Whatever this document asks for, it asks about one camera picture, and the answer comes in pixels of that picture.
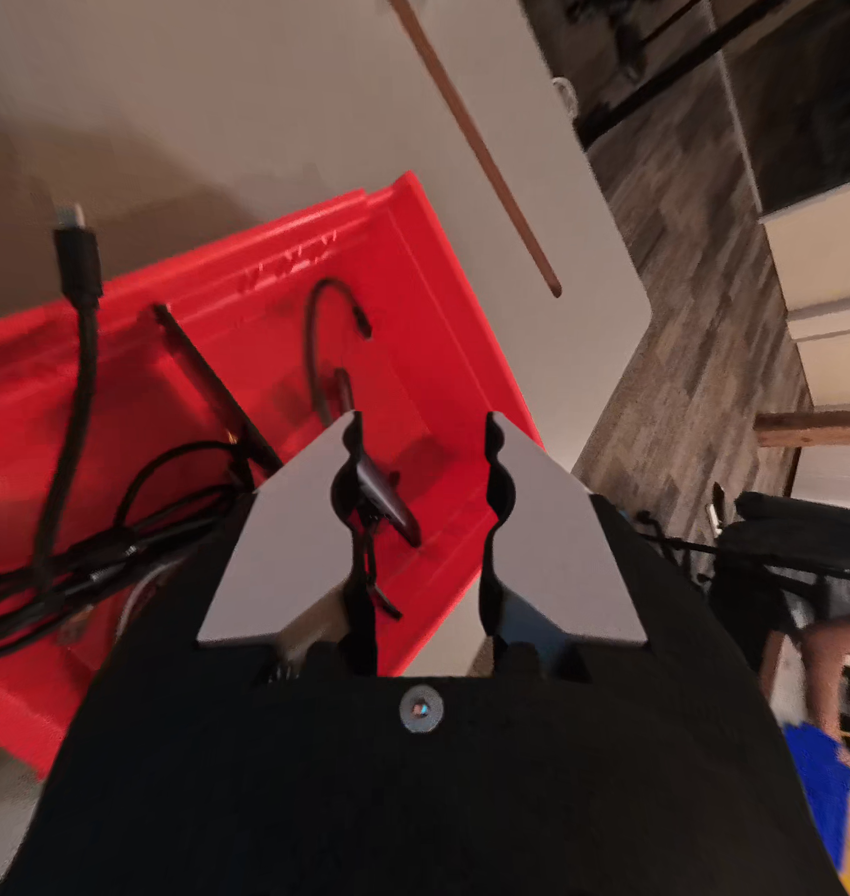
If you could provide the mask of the black office chair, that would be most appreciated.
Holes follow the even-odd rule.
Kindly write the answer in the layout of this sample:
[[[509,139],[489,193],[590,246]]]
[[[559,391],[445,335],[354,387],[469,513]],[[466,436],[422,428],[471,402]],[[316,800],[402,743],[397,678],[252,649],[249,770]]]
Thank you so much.
[[[743,491],[728,503],[718,483],[706,514],[709,545],[667,535],[647,510],[635,516],[643,537],[690,579],[695,555],[712,561],[707,597],[737,625],[737,613],[759,599],[771,627],[793,631],[850,617],[850,508]]]

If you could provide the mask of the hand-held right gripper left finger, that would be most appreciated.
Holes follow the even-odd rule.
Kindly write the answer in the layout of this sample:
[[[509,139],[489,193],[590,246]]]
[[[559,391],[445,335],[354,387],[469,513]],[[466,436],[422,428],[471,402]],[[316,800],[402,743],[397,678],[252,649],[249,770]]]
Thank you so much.
[[[376,664],[366,550],[352,523],[362,423],[345,412],[256,490],[199,647],[266,645],[300,661],[318,641],[344,642],[350,664]]]

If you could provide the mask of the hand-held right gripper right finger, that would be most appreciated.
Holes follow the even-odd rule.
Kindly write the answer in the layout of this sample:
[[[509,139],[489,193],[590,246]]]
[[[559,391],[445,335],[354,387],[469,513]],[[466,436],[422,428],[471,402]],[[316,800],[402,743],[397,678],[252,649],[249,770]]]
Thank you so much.
[[[592,493],[504,414],[485,421],[479,615],[495,643],[564,658],[576,644],[648,643]]]

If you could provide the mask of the wooden post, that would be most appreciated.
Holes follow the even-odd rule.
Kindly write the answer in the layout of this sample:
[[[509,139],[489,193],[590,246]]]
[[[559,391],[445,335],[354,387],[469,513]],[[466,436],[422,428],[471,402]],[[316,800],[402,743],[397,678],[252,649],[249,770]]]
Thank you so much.
[[[761,447],[850,446],[850,409],[757,414],[753,431]]]

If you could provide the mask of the white cabinet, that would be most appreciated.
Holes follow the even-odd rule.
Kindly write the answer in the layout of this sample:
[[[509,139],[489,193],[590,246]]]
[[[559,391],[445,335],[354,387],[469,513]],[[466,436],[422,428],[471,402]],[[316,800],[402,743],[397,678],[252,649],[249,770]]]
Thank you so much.
[[[762,222],[813,403],[850,406],[850,183]]]

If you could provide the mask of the dark grey usb hub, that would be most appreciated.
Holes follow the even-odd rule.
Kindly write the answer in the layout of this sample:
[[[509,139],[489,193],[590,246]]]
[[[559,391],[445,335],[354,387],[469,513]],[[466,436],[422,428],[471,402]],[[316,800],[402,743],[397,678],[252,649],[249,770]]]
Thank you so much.
[[[273,476],[283,462],[266,441],[238,400],[225,386],[214,368],[208,364],[197,346],[180,326],[168,306],[152,305],[153,316],[162,329],[164,343],[177,367],[206,400],[216,418],[229,435],[236,438],[247,457],[263,472]]]

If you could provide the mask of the stacked red plastic bins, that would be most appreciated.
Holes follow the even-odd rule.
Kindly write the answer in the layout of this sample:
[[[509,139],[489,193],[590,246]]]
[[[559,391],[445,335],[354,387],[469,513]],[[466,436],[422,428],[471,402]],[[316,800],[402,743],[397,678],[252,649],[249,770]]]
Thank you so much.
[[[346,284],[365,340],[336,288],[317,312],[317,369],[348,370],[365,449],[398,473],[422,545],[383,523],[377,583],[403,614],[377,611],[378,673],[398,676],[455,608],[479,569],[490,525],[485,418],[506,415],[543,443],[437,214],[411,172],[209,239],[107,280],[99,310],[96,394],[63,513],[58,552],[115,524],[130,483],[188,443],[236,442],[177,367],[153,316],[162,303],[283,462],[322,433],[303,369],[306,300],[321,279]],[[0,320],[0,574],[28,585],[35,530],[64,442],[77,380],[77,323],[64,299]],[[75,644],[50,633],[0,658],[0,748],[44,778],[111,649],[126,586]]]

